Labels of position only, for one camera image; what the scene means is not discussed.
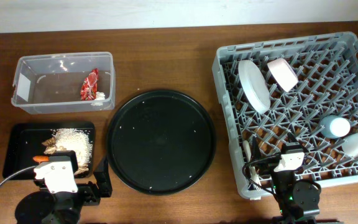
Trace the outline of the orange carrot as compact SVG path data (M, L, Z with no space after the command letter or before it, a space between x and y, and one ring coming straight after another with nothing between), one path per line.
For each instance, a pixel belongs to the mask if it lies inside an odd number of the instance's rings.
M37 163L41 163L41 162L48 162L49 161L49 157L48 156L34 156L32 158L35 162Z

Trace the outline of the white plastic fork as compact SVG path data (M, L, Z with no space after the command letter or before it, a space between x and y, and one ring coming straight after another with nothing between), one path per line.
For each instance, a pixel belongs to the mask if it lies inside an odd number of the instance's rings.
M250 150L249 142L244 141L243 147L244 147L244 150L246 153L247 161L250 162L251 161L251 150ZM249 167L249 172L250 172L250 179L253 181L253 185L254 185L255 189L257 191L262 190L260 187L259 175L257 174L255 167Z

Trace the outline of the blue cup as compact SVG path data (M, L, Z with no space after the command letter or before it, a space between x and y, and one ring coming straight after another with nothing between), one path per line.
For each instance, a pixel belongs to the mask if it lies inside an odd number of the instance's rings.
M341 138L347 135L351 129L350 122L346 118L336 115L326 116L319 122L324 129L321 134L329 139Z

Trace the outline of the grey plate with rice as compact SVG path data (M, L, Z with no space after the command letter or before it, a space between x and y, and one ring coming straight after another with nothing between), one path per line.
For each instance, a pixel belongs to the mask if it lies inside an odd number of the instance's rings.
M251 60L238 63L238 74L242 89L253 109L264 114L270 109L270 94L258 66Z

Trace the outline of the pink bowl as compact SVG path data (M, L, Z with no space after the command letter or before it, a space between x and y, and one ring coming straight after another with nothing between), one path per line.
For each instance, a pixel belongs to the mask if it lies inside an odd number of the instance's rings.
M290 64L283 58L278 58L267 64L268 69L280 87L289 92L298 83L298 77Z

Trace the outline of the white tissue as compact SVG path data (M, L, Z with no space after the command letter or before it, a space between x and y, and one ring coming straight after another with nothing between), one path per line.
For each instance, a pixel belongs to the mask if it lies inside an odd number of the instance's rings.
M105 100L105 94L103 92L97 91L95 95L95 101Z

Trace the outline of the red snack wrapper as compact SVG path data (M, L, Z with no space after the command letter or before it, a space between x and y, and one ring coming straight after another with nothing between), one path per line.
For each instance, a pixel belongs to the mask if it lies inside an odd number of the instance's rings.
M80 90L80 98L82 101L89 101L96 99L96 92L98 90L99 70L93 69L91 73L84 79Z

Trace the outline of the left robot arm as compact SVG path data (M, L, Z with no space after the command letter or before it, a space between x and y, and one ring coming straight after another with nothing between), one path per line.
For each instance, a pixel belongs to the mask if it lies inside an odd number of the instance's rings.
M97 206L109 198L112 185L108 159L104 157L93 171L96 182L77 184L74 172L79 169L73 151L35 156L34 183L40 190L24 197L17 205L17 223L78 223L84 206Z

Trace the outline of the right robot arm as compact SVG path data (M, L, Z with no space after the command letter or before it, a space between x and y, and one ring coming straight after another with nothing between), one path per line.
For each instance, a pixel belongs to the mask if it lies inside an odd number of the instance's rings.
M280 209L280 216L273 217L272 223L316 223L321 186L296 178L295 172L302 166L307 149L291 133L287 137L289 142L282 145L279 153L266 157L261 156L253 137L252 156L242 170L253 167L260 175L271 177L271 189L262 187L262 190L273 195Z

